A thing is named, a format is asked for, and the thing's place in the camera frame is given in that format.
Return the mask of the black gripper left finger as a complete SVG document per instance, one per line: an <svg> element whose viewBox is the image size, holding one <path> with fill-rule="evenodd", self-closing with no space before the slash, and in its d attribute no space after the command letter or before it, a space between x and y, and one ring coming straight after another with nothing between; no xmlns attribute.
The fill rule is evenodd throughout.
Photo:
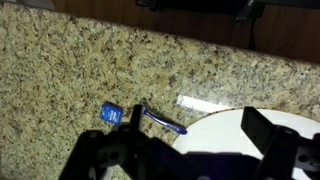
<svg viewBox="0 0 320 180"><path fill-rule="evenodd" d="M130 119L130 126L132 130L139 130L141 128L143 115L144 115L144 106L136 104L133 108L133 112Z"/></svg>

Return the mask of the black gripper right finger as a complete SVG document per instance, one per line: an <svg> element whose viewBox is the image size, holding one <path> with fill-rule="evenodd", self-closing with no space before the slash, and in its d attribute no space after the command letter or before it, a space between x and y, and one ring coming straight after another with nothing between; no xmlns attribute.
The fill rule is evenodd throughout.
<svg viewBox="0 0 320 180"><path fill-rule="evenodd" d="M245 107L242 115L241 129L259 152L263 154L267 149L276 126L254 107Z"/></svg>

